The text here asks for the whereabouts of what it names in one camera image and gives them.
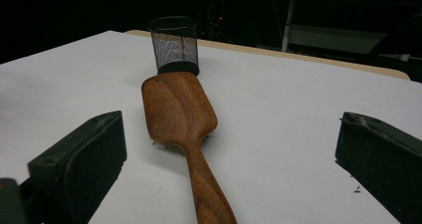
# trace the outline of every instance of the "metal mesh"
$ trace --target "metal mesh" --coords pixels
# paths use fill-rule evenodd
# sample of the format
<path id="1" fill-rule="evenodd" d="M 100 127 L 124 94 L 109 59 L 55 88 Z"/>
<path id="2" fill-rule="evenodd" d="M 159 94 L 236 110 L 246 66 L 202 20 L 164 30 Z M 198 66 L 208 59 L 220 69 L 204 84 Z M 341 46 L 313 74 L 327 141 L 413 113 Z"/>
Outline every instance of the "metal mesh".
<path id="1" fill-rule="evenodd" d="M 190 62 L 198 66 L 196 38 L 151 33 L 157 69 L 174 62 Z"/>

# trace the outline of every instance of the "mesh pencil cup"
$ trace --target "mesh pencil cup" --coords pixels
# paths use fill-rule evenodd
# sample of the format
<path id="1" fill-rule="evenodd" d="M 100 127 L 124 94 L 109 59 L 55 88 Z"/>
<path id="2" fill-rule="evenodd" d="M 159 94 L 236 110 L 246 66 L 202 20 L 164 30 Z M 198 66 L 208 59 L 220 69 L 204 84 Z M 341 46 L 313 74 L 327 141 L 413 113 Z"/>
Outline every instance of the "mesh pencil cup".
<path id="1" fill-rule="evenodd" d="M 196 21 L 182 16 L 163 17 L 148 25 L 158 74 L 199 74 Z"/>

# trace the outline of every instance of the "wood grain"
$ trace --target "wood grain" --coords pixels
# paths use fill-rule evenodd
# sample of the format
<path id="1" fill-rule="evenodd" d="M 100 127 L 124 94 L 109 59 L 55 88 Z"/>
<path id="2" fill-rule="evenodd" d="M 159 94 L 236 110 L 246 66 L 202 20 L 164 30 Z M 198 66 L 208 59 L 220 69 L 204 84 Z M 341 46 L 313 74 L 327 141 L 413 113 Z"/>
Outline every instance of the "wood grain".
<path id="1" fill-rule="evenodd" d="M 198 79 L 183 72 L 152 77 L 142 84 L 142 98 L 151 139 L 186 155 L 198 223 L 237 223 L 201 151 L 218 121 Z"/>

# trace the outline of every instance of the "table edge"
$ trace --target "table edge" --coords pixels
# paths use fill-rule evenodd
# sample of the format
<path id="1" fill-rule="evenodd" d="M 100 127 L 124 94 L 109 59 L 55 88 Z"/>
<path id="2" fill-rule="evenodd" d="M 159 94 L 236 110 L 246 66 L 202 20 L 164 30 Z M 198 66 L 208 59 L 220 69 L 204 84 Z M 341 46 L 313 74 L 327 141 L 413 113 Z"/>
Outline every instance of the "table edge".
<path id="1" fill-rule="evenodd" d="M 129 30 L 124 33 L 130 34 L 130 35 L 142 36 L 142 37 L 151 36 L 150 32 L 146 32 L 142 30 Z M 410 81 L 409 76 L 407 76 L 405 73 L 392 70 L 392 69 L 371 67 L 371 66 L 360 65 L 360 64 L 355 64 L 355 63 L 341 62 L 341 61 L 335 61 L 335 60 L 324 59 L 324 58 L 309 57 L 309 56 L 304 56 L 304 55 L 284 53 L 284 52 L 279 52 L 279 51 L 271 51 L 271 50 L 265 50 L 265 49 L 260 49 L 260 48 L 244 47 L 244 46 L 239 46 L 239 45 L 206 41 L 206 40 L 201 40 L 201 39 L 198 39 L 198 45 L 204 46 L 204 47 L 210 47 L 210 48 L 235 51 L 235 52 L 252 53 L 252 54 L 258 54 L 258 55 L 266 55 L 266 56 L 273 56 L 273 57 L 280 57 L 280 58 L 295 59 L 295 60 L 300 60 L 300 61 L 322 63 L 326 65 L 355 69 L 359 71 L 365 71 L 369 73 L 374 73 L 378 75 L 384 75 L 388 77 L 399 78 L 402 80 Z"/>

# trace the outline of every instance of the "white table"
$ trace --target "white table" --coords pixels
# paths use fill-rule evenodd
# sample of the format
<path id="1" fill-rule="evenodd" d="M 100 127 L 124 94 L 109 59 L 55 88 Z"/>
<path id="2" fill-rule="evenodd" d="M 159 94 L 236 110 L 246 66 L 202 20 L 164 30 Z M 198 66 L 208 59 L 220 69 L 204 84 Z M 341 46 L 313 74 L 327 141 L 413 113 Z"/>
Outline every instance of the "white table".
<path id="1" fill-rule="evenodd" d="M 334 161 L 344 112 L 422 138 L 422 85 L 313 62 L 199 47 L 219 118 L 203 151 L 239 223 L 397 223 Z M 122 111 L 127 162 L 91 223 L 195 223 L 184 156 L 152 145 L 140 86 L 149 38 L 106 32 L 0 66 L 0 177 L 89 118 Z"/>

